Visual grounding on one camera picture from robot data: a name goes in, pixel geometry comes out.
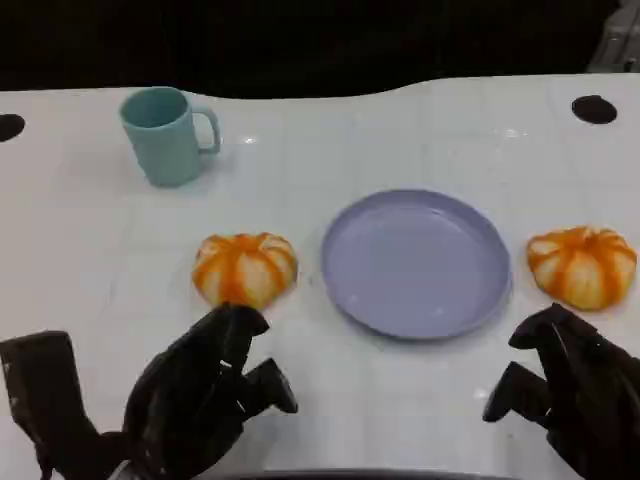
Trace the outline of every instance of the mug handle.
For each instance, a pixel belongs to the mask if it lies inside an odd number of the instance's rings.
[[[213,130],[213,145],[210,147],[200,147],[200,153],[218,153],[220,151],[220,144],[222,141],[220,140],[220,128],[218,127],[218,117],[213,113],[209,107],[200,107],[194,106],[192,107],[194,115],[204,115],[209,120],[211,124],[211,130]]]

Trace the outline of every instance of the teal mug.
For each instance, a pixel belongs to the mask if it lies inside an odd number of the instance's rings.
[[[193,115],[207,117],[213,145],[201,148]],[[153,87],[140,90],[120,108],[124,130],[149,182],[157,187],[177,187],[198,177],[204,168],[201,154],[220,151],[218,119],[208,107],[192,107],[180,90]]]

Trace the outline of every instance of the plate rim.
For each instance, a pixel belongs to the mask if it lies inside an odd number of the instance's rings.
[[[354,210],[359,209],[363,204],[370,203],[378,197],[386,197],[386,196],[393,197],[393,196],[402,196],[402,195],[425,195],[425,194],[440,198],[445,202],[451,202],[453,204],[456,204],[459,207],[469,210],[487,224],[489,229],[492,231],[492,233],[495,235],[496,239],[498,240],[498,245],[500,249],[504,253],[506,281],[503,285],[501,294],[496,297],[496,301],[494,305],[491,308],[489,308],[484,314],[478,316],[478,318],[475,321],[465,324],[464,327],[460,328],[459,330],[456,330],[455,332],[433,334],[428,336],[427,335],[401,335],[401,334],[391,333],[391,332],[382,330],[380,328],[376,328],[370,325],[369,323],[367,323],[366,321],[358,318],[356,315],[350,312],[349,309],[345,305],[343,305],[342,302],[338,301],[339,296],[335,291],[336,287],[332,285],[332,282],[327,281],[327,278],[328,278],[327,257],[328,257],[328,249],[329,249],[328,244],[329,244],[330,238],[333,236],[332,234],[334,234],[334,232],[337,230],[338,225],[340,224],[340,220],[344,219]],[[368,330],[372,332],[375,332],[379,335],[383,335],[385,337],[394,338],[398,340],[405,340],[405,341],[430,341],[430,340],[437,341],[437,340],[455,338],[455,337],[464,335],[466,333],[469,333],[473,330],[476,330],[484,326],[485,324],[490,323],[490,320],[498,317],[498,315],[502,312],[502,310],[504,310],[506,304],[508,303],[508,299],[511,296],[511,292],[513,290],[513,269],[512,269],[511,255],[510,255],[509,249],[507,248],[507,245],[505,244],[504,240],[502,239],[502,236],[500,235],[500,232],[498,231],[496,226],[493,224],[493,222],[486,215],[478,211],[475,207],[468,204],[467,202],[464,202],[458,198],[452,197],[450,195],[447,195],[441,192],[428,190],[428,189],[419,189],[419,188],[382,190],[379,192],[366,195],[350,203],[346,207],[342,208],[332,218],[331,222],[329,223],[329,227],[325,231],[324,237],[322,239],[321,269],[322,269],[322,280],[325,285],[325,290],[327,291],[329,300],[339,311],[341,311],[347,317],[354,320],[359,325],[366,327]]]

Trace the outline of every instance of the small pumpkin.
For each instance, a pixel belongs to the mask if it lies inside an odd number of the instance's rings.
[[[191,277],[213,307],[231,302],[262,309],[295,281],[297,271],[295,253],[284,238],[241,233],[202,242]]]
[[[581,310],[600,310],[624,298],[637,264],[618,233],[587,226],[532,238],[527,260],[542,290]]]

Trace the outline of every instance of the black hole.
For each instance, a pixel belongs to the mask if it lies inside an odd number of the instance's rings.
[[[17,137],[24,130],[25,121],[20,115],[9,113],[0,115],[0,142]]]
[[[580,120],[596,125],[611,123],[618,117],[616,107],[600,95],[580,97],[573,102],[571,109]]]

